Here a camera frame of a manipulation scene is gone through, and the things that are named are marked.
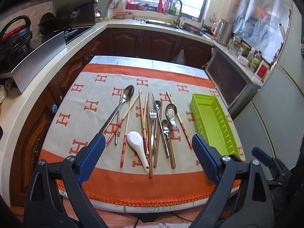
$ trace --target slot in green tray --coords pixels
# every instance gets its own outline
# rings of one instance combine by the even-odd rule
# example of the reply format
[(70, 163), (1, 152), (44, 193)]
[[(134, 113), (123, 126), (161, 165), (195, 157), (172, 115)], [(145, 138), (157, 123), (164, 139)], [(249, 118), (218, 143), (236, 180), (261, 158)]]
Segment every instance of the slot in green tray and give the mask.
[(221, 155), (240, 157), (227, 117), (215, 96), (194, 93), (190, 102), (197, 131)]

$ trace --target green plastic tray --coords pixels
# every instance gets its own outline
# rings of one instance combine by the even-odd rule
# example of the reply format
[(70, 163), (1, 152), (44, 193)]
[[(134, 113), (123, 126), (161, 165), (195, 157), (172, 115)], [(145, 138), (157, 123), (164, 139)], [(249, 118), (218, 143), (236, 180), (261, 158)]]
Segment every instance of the green plastic tray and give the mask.
[(221, 155), (240, 157), (227, 117), (215, 96), (194, 93), (190, 102), (197, 131)]

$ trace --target blue gripper pad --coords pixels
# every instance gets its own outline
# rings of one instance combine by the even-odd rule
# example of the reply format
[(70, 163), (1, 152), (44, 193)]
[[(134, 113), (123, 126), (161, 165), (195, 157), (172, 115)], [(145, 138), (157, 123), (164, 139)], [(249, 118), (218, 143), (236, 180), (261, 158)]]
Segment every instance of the blue gripper pad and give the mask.
[(263, 165), (266, 167), (273, 166), (273, 160), (272, 158), (266, 154), (262, 149), (259, 149), (258, 147), (254, 147), (251, 150), (252, 156), (256, 157), (259, 161), (262, 162)]
[(93, 140), (87, 146), (89, 150), (83, 157), (83, 160), (79, 164), (79, 172), (77, 181), (80, 185), (83, 182), (89, 180), (95, 165), (97, 164), (103, 150), (105, 149), (105, 136), (102, 134), (96, 134)]
[(192, 137), (192, 147), (208, 180), (217, 184), (222, 165), (221, 155), (214, 147), (209, 146), (200, 134), (195, 134)]

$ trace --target white bowl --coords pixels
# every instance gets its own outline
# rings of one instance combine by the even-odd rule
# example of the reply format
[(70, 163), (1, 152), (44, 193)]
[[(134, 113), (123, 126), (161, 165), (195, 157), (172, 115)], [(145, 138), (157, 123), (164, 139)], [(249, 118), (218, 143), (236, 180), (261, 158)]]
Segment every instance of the white bowl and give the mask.
[(242, 55), (239, 55), (239, 57), (238, 57), (237, 59), (238, 59), (239, 62), (240, 62), (242, 65), (244, 65), (244, 66), (247, 66), (248, 63), (249, 63), (249, 61), (248, 61), (245, 57), (243, 57)]

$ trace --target transparent plastic curtain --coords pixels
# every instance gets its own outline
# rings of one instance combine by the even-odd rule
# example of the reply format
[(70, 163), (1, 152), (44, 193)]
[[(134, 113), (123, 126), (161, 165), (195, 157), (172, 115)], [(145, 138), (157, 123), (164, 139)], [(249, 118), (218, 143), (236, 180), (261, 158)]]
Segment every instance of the transparent plastic curtain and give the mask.
[(290, 9), (291, 0), (240, 0), (233, 21), (234, 33), (271, 62), (283, 42), (279, 23), (286, 31)]

